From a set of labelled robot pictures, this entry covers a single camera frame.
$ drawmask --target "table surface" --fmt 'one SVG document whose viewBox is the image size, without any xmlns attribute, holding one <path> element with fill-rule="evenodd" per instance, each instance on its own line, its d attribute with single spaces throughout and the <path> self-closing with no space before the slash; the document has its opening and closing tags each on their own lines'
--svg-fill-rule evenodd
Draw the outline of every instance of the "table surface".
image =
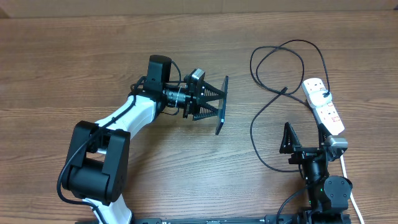
<svg viewBox="0 0 398 224">
<path fill-rule="evenodd" d="M 348 177 L 365 221 L 396 223 L 398 12 L 393 11 L 0 20 L 0 223 L 93 218 L 89 208 L 63 203 L 55 190 L 73 127 L 121 106 L 130 84 L 146 75 L 152 54 L 172 58 L 183 74 L 204 69 L 206 81 L 216 87 L 228 75 L 226 123 L 219 136 L 216 119 L 192 121 L 181 114 L 162 114 L 144 127 L 131 141 L 123 192 L 128 207 L 139 218 L 276 213 L 303 181 L 298 173 L 269 170 L 254 153 L 251 120 L 275 94 L 253 82 L 249 58 L 258 46 L 290 39 L 316 43 L 325 57 L 349 142 Z M 303 57 L 305 78 L 326 81 L 311 45 L 289 47 Z M 260 50 L 254 63 L 266 53 Z M 259 75 L 272 88 L 293 90 L 301 63 L 280 51 Z M 305 99 L 302 90 L 295 96 Z M 286 121 L 304 146 L 316 146 L 308 108 L 286 97 L 258 117 L 254 139 L 270 165 L 295 169 L 289 156 L 279 154 Z M 342 175 L 339 161 L 330 164 L 330 173 Z M 284 213 L 306 205 L 303 195 Z M 351 204 L 348 213 L 358 223 Z"/>
</svg>

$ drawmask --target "white cable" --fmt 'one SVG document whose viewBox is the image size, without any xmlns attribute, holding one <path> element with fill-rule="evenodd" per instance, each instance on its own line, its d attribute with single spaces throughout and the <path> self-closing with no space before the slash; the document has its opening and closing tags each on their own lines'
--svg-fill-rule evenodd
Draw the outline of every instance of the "white cable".
<svg viewBox="0 0 398 224">
<path fill-rule="evenodd" d="M 345 165 L 345 163 L 344 163 L 344 157 L 343 157 L 343 155 L 341 155 L 341 157 L 340 157 L 340 162 L 341 162 L 341 169 L 343 170 L 343 176 L 344 176 L 345 178 L 347 178 L 346 165 Z M 359 208 L 358 208 L 358 206 L 356 205 L 356 202 L 355 202 L 355 200 L 354 200 L 354 195 L 353 195 L 352 192 L 351 192 L 351 195 L 349 196 L 349 198 L 351 199 L 351 202 L 352 202 L 353 205 L 354 205 L 355 212 L 356 212 L 357 215 L 358 215 L 359 221 L 361 222 L 361 224 L 365 224 L 365 222 L 364 222 L 364 220 L 363 220 L 363 218 L 362 218 L 361 212 L 359 211 Z"/>
<path fill-rule="evenodd" d="M 181 87 L 178 89 L 177 97 L 175 98 L 175 107 L 177 107 L 177 100 L 178 100 L 178 96 L 180 94 L 180 91 L 181 91 Z"/>
</svg>

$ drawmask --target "white power strip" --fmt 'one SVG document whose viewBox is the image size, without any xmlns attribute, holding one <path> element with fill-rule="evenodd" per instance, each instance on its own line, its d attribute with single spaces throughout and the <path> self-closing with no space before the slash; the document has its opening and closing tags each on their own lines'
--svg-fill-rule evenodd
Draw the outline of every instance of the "white power strip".
<svg viewBox="0 0 398 224">
<path fill-rule="evenodd" d="M 327 97 L 323 96 L 328 90 L 326 90 L 322 79 L 309 78 L 302 83 L 302 88 L 308 103 L 313 108 L 317 123 L 324 124 L 332 135 L 343 132 L 344 125 L 331 102 L 331 94 Z"/>
</svg>

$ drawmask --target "black plastic part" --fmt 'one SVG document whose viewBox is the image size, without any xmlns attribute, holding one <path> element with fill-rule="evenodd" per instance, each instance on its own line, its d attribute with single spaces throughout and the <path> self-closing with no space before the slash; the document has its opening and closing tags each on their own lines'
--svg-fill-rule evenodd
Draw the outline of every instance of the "black plastic part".
<svg viewBox="0 0 398 224">
<path fill-rule="evenodd" d="M 264 224 L 264 218 L 185 218 L 161 220 L 159 218 L 136 219 L 134 224 Z"/>
<path fill-rule="evenodd" d="M 187 90 L 182 87 L 166 85 L 164 94 L 167 97 L 167 106 L 171 108 L 184 108 Z"/>
<path fill-rule="evenodd" d="M 346 147 L 327 147 L 327 149 L 328 149 L 328 160 L 330 162 L 339 159 L 347 150 Z"/>
<path fill-rule="evenodd" d="M 302 147 L 299 137 L 297 137 L 292 125 L 289 122 L 286 122 L 284 128 L 284 137 L 282 138 L 282 143 L 280 144 L 279 153 L 291 154 L 295 152 L 295 149 L 298 147 Z"/>
<path fill-rule="evenodd" d="M 224 90 L 224 97 L 218 101 L 218 123 L 216 127 L 216 135 L 220 133 L 225 122 L 226 95 L 228 94 L 228 76 L 225 76 L 221 89 Z"/>
<path fill-rule="evenodd" d="M 319 160 L 307 160 L 301 163 L 303 167 L 304 176 L 307 179 L 307 184 L 312 184 L 314 181 L 319 180 L 324 175 L 328 176 L 328 171 L 325 170 L 326 161 L 324 159 Z"/>
<path fill-rule="evenodd" d="M 144 83 L 146 91 L 162 93 L 163 84 L 169 82 L 172 59 L 161 55 L 149 57 L 147 80 Z"/>
<path fill-rule="evenodd" d="M 276 215 L 266 215 L 265 224 L 276 224 Z M 297 215 L 279 215 L 279 223 L 298 224 Z"/>
<path fill-rule="evenodd" d="M 313 195 L 312 205 L 318 206 L 323 213 L 341 213 L 348 209 L 352 187 L 348 179 L 330 176 L 310 190 L 309 196 Z"/>
<path fill-rule="evenodd" d="M 351 224 L 349 215 L 339 213 L 312 213 L 306 210 L 298 214 L 280 215 L 276 222 L 276 215 L 266 215 L 265 224 Z"/>
<path fill-rule="evenodd" d="M 194 103 L 192 108 L 193 111 L 191 112 L 194 121 L 212 116 L 219 116 L 219 108 L 209 105 L 208 102 L 213 100 L 225 100 L 226 103 L 228 76 L 225 77 L 223 85 L 224 87 L 221 87 L 221 89 L 224 89 L 224 91 L 218 90 L 202 79 L 197 81 L 197 87 L 193 95 L 193 99 L 196 100 L 196 103 Z"/>
<path fill-rule="evenodd" d="M 322 143 L 325 142 L 326 138 L 331 136 L 328 128 L 324 124 L 318 125 L 318 137 L 319 137 L 319 147 L 322 147 Z"/>
<path fill-rule="evenodd" d="M 67 161 L 90 137 L 90 133 L 97 129 L 96 124 L 86 121 L 80 121 L 75 126 Z M 62 187 L 70 190 L 77 198 L 88 197 L 104 205 L 115 202 L 126 186 L 129 146 L 129 132 L 107 129 L 73 158 L 61 180 Z M 96 152 L 98 147 L 112 153 L 106 154 L 104 162 L 86 158 L 87 152 Z"/>
</svg>

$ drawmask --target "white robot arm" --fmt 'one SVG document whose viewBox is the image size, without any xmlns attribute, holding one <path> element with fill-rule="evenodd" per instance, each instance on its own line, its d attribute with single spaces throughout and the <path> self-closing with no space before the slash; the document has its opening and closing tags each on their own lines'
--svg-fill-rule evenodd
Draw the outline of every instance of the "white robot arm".
<svg viewBox="0 0 398 224">
<path fill-rule="evenodd" d="M 192 114 L 193 120 L 218 116 L 216 134 L 224 123 L 228 77 L 223 91 L 206 83 L 205 72 L 199 68 L 184 78 L 184 87 L 179 86 L 181 80 L 178 85 L 170 85 L 167 83 L 172 63 L 168 57 L 150 56 L 147 76 L 141 79 L 142 88 L 136 84 L 122 107 L 96 123 L 81 121 L 75 126 L 57 192 L 64 202 L 91 206 L 97 223 L 133 221 L 134 215 L 121 195 L 126 186 L 130 140 L 166 106 L 183 109 L 183 117 Z M 207 103 L 213 100 L 220 101 L 219 108 Z M 87 152 L 105 154 L 104 162 L 87 158 Z M 84 202 L 66 199 L 61 185 Z"/>
</svg>

